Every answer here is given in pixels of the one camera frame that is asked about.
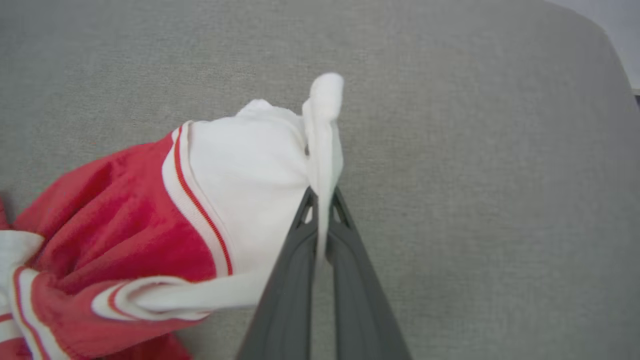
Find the red stripe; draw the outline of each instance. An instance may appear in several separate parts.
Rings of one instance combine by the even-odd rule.
[[[114,312],[127,317],[127,318],[133,318],[136,320],[137,319],[135,316],[129,315],[125,312],[123,312],[122,310],[120,310],[118,308],[118,306],[116,306],[116,295],[118,295],[118,291],[120,291],[120,289],[122,289],[126,284],[128,284],[128,282],[125,282],[124,284],[118,286],[115,290],[113,290],[110,294],[109,294],[109,298],[107,299],[107,303],[109,304],[109,307],[111,308],[111,310],[113,310]]]
[[[47,352],[44,350],[44,346],[42,345],[42,341],[40,340],[40,337],[36,332],[36,329],[34,329],[33,326],[31,326],[31,324],[28,323],[27,319],[24,317],[24,310],[22,309],[22,299],[21,299],[22,295],[20,293],[20,274],[24,269],[25,269],[24,266],[20,266],[13,273],[13,284],[15,286],[15,302],[16,304],[18,304],[18,313],[20,315],[20,320],[22,321],[24,326],[26,326],[29,332],[31,332],[31,335],[33,335],[33,338],[36,341],[36,346],[38,347],[38,351],[40,352],[40,355],[42,355],[42,359],[49,360],[50,357],[49,355],[47,355]]]
[[[5,322],[5,321],[11,320],[11,319],[13,319],[13,314],[11,314],[11,313],[0,315],[0,322]]]
[[[222,252],[225,253],[225,261],[227,262],[227,272],[229,275],[233,275],[234,271],[233,271],[233,268],[231,267],[231,259],[229,258],[229,251],[227,250],[227,244],[225,244],[225,240],[223,240],[222,235],[220,234],[220,232],[218,231],[218,228],[216,227],[216,224],[213,223],[213,221],[211,220],[207,212],[204,210],[204,208],[200,204],[200,201],[198,201],[196,196],[191,191],[191,188],[189,187],[189,185],[187,185],[187,182],[184,180],[184,174],[182,173],[182,165],[180,164],[181,135],[182,135],[182,126],[180,126],[180,129],[178,130],[178,139],[175,141],[175,150],[173,152],[175,168],[178,172],[178,181],[180,181],[180,185],[182,186],[182,189],[184,190],[185,193],[187,193],[187,196],[189,197],[189,199],[191,199],[193,204],[196,206],[196,209],[198,209],[200,214],[205,218],[205,220],[209,224],[209,227],[211,227],[213,232],[216,234],[216,237],[220,242],[220,246],[222,247]]]

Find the red and white garment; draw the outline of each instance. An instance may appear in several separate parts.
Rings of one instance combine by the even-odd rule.
[[[302,117],[256,100],[187,122],[0,220],[0,359],[189,358],[170,333],[257,303],[308,186],[327,222],[341,99],[325,74]]]

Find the gray upholstery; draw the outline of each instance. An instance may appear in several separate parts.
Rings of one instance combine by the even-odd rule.
[[[416,359],[640,358],[640,114],[604,33],[526,0],[0,4],[0,190],[346,78],[340,188]],[[330,269],[315,359],[333,357]],[[251,310],[181,332],[232,359]]]

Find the gray fabric surface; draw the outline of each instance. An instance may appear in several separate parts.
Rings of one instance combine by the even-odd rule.
[[[640,114],[612,47],[525,0],[0,4],[0,190],[346,78],[342,192],[416,359],[640,358]],[[330,269],[315,359],[333,357]],[[233,358],[251,310],[181,333]]]

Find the white fabric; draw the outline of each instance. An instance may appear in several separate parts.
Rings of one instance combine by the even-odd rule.
[[[0,230],[0,293],[7,294],[7,286],[17,265],[24,264],[38,251],[44,238],[26,231]],[[0,296],[0,307],[5,306]]]
[[[342,106],[343,84],[344,80],[338,74],[317,78],[311,86],[309,100],[302,106],[309,148],[307,176],[318,196],[316,274],[324,262],[329,209],[342,172],[342,146],[336,120]]]
[[[235,117],[190,126],[191,172],[228,233],[235,274],[273,267],[309,186],[319,197],[317,254],[324,258],[342,170],[335,123],[341,102],[342,78],[325,74],[312,85],[303,117],[254,100]]]
[[[0,322],[0,343],[21,337],[22,332],[13,319]]]
[[[178,277],[144,277],[108,288],[91,308],[112,320],[200,320],[217,309],[256,305],[268,279],[268,269],[196,284]],[[109,304],[114,293],[116,309]]]
[[[26,231],[0,231],[0,316],[12,313],[9,294],[15,267],[33,256],[43,241],[42,236]],[[0,342],[19,337],[22,333],[15,320],[0,323]]]
[[[257,304],[309,186],[319,203],[319,265],[324,259],[333,190],[342,171],[336,125],[342,86],[338,74],[317,78],[302,117],[265,100],[254,100],[235,117],[185,124],[179,139],[182,171],[223,234],[234,275],[223,277],[220,275],[226,273],[222,272],[218,278],[198,284],[173,277],[136,280],[98,295],[92,302],[93,311],[114,320],[197,320],[216,309]],[[178,135],[179,131],[173,134],[174,141]],[[167,159],[170,162],[173,154]],[[170,176],[172,167],[167,161],[164,181],[177,182]],[[184,197],[170,195],[174,201]],[[191,202],[177,201],[189,218],[198,218],[196,210],[185,208],[185,204]],[[220,257],[210,230],[198,224],[198,232],[211,241],[214,257]],[[215,261],[220,271],[222,260]],[[114,291],[118,311],[108,304]]]

